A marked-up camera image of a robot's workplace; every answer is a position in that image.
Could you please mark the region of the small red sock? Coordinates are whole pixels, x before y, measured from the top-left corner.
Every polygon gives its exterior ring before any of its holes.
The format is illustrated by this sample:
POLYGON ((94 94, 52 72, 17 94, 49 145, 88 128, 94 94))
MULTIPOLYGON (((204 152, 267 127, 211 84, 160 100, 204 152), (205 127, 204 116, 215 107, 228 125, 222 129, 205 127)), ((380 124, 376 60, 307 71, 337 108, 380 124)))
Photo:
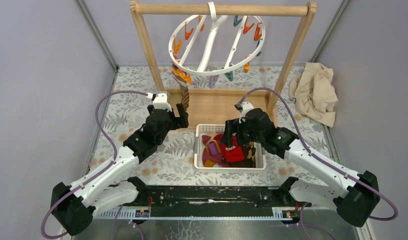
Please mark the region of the small red sock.
POLYGON ((241 147, 237 144, 236 136, 233 137, 234 140, 236 141, 236 146, 234 146, 233 149, 231 149, 231 150, 227 150, 228 147, 226 145, 224 145, 223 143, 221 143, 222 135, 223 134, 221 133, 221 134, 217 134, 214 137, 215 141, 220 142, 220 148, 222 150, 222 160, 221 160, 221 162, 224 165, 229 166, 229 163, 242 161, 244 159, 244 155, 243 155, 241 147))

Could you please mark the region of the purple orange striped sock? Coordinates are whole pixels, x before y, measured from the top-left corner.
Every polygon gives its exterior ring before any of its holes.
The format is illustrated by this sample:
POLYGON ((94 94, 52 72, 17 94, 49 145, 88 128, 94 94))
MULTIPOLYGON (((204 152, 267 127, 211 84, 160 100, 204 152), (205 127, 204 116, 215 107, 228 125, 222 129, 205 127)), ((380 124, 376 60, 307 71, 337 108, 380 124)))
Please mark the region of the purple orange striped sock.
POLYGON ((222 144, 217 140, 209 141, 202 153, 202 163, 206 168, 212 168, 220 165, 224 168, 229 167, 224 157, 222 144))

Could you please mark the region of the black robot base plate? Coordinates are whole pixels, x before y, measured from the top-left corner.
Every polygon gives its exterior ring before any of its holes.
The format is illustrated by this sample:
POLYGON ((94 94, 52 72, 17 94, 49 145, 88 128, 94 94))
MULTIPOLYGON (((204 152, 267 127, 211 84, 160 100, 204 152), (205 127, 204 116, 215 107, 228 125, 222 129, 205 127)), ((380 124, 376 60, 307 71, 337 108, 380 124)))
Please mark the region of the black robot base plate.
POLYGON ((251 186, 165 186, 142 189, 128 207, 155 208, 198 207, 255 207, 297 211, 304 202, 295 200, 281 187, 251 186))

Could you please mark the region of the brown beige striped sock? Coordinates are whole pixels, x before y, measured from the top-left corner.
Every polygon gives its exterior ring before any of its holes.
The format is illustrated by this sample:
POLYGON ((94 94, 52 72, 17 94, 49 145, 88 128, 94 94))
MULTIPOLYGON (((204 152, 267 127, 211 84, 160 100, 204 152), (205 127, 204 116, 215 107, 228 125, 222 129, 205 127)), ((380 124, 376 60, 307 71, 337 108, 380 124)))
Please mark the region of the brown beige striped sock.
MULTIPOLYGON (((178 68, 175 64, 171 65, 171 68, 178 68)), ((187 83, 178 79, 177 77, 174 76, 174 74, 171 72, 173 79, 178 83, 179 89, 180 89, 180 95, 181 95, 181 104, 183 105, 184 109, 187 110, 189 107, 190 103, 190 94, 189 94, 189 88, 187 86, 187 83)))

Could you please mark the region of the beige maroon toe sock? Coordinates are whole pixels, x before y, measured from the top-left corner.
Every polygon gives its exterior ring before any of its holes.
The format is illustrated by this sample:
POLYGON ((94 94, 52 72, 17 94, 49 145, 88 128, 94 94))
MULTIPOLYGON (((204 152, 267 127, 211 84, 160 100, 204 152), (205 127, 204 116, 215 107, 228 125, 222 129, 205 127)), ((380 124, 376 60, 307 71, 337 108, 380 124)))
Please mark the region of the beige maroon toe sock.
POLYGON ((202 135, 201 141, 204 146, 208 146, 215 138, 215 135, 202 135))

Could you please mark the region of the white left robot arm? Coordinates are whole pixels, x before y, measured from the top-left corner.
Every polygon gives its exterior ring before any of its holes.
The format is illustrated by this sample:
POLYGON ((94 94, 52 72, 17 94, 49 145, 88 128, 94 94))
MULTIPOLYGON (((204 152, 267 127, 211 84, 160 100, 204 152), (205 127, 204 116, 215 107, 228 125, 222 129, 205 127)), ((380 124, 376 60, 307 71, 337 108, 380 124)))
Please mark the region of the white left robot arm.
POLYGON ((179 115, 173 110, 148 106, 149 116, 142 128, 130 135, 117 151, 115 158, 66 185, 58 183, 52 189, 50 210, 46 217, 53 215, 71 236, 84 231, 94 217, 117 205, 132 202, 144 204, 147 192, 131 182, 125 182, 110 190, 105 188, 123 171, 131 169, 157 151, 169 131, 189 126, 188 113, 181 103, 176 104, 179 115))

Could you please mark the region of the dark brown sock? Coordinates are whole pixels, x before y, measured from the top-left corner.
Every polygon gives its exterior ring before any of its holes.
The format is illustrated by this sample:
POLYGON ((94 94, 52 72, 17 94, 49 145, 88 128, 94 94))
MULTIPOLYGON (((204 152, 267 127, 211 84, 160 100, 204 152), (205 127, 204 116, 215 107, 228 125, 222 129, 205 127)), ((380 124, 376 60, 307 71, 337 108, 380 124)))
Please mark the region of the dark brown sock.
POLYGON ((248 168, 248 167, 245 167, 244 159, 242 161, 229 163, 229 166, 232 168, 248 168))

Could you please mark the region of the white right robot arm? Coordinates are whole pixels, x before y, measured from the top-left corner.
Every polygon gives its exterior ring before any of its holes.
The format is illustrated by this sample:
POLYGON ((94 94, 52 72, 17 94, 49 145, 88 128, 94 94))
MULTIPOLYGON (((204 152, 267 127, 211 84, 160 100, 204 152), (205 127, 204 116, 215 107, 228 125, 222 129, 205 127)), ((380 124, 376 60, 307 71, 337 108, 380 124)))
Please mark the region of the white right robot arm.
POLYGON ((373 192, 379 190, 379 184, 372 172, 359 173, 305 147, 296 133, 276 127, 260 108, 226 120, 221 142, 228 148, 234 144, 258 143, 266 152, 295 163, 324 182, 325 185, 318 185, 299 179, 287 180, 278 193, 279 201, 285 206, 296 201, 308 202, 334 210, 347 223, 362 227, 380 202, 381 198, 373 192))

